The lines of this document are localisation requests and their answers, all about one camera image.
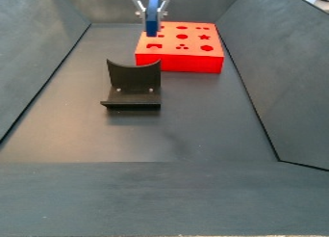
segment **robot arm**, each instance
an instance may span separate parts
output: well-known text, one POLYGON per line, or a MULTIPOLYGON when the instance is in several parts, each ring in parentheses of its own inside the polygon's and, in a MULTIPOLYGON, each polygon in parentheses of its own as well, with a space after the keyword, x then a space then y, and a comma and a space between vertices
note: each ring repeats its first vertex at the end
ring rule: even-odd
POLYGON ((162 30, 162 20, 167 15, 166 8, 170 0, 150 0, 148 8, 144 7, 142 0, 132 0, 132 2, 138 8, 136 14, 142 18, 147 36, 156 37, 162 30))

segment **shape hole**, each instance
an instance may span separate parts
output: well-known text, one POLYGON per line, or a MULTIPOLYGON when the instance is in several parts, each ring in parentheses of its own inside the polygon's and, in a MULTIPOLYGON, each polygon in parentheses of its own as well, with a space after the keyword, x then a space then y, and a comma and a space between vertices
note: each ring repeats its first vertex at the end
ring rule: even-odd
POLYGON ((204 45, 204 46, 202 46, 202 50, 204 50, 204 51, 212 51, 214 50, 214 47, 210 46, 210 45, 204 45))
POLYGON ((147 45, 147 48, 152 48, 152 47, 163 48, 163 45, 159 44, 159 43, 150 43, 150 44, 147 45))
POLYGON ((176 37, 182 40, 186 40, 190 36, 186 34, 179 34, 176 37))
POLYGON ((202 35, 200 38, 202 38, 202 40, 210 40, 211 36, 208 36, 208 35, 202 35))

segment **shape sorter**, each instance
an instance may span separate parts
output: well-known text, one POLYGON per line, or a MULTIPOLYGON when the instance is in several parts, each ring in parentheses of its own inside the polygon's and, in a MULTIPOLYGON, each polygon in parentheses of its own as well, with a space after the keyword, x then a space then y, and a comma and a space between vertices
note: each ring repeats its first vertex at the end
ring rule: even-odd
POLYGON ((220 73, 224 50, 216 25, 212 23, 163 22, 155 38, 142 33, 135 51, 136 64, 162 60, 163 71, 220 73))

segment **bin floor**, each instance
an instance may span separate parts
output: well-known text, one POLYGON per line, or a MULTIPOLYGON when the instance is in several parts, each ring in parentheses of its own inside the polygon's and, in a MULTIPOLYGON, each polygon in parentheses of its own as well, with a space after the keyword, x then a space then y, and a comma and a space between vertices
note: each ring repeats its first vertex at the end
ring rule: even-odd
POLYGON ((140 32, 92 25, 3 142, 0 235, 329 234, 329 174, 278 162, 228 53, 163 72, 160 111, 100 105, 140 32))

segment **dark gray surface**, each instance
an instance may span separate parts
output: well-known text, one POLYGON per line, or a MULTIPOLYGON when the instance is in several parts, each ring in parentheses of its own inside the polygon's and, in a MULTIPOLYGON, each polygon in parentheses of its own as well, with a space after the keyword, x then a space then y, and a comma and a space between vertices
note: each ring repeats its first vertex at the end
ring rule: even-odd
POLYGON ((0 140, 88 26, 67 0, 0 0, 0 140))
MULTIPOLYGON (((71 0, 92 23, 140 23, 132 0, 71 0)), ((215 22, 236 0, 171 0, 168 18, 215 22)))
POLYGON ((218 24, 280 159, 329 169, 328 13, 238 0, 218 24))
POLYGON ((329 173, 288 164, 3 164, 0 178, 2 236, 329 234, 329 173))
POLYGON ((142 25, 92 25, 2 145, 0 162, 275 161, 232 61, 163 73, 163 108, 107 112, 107 59, 135 65, 142 25))

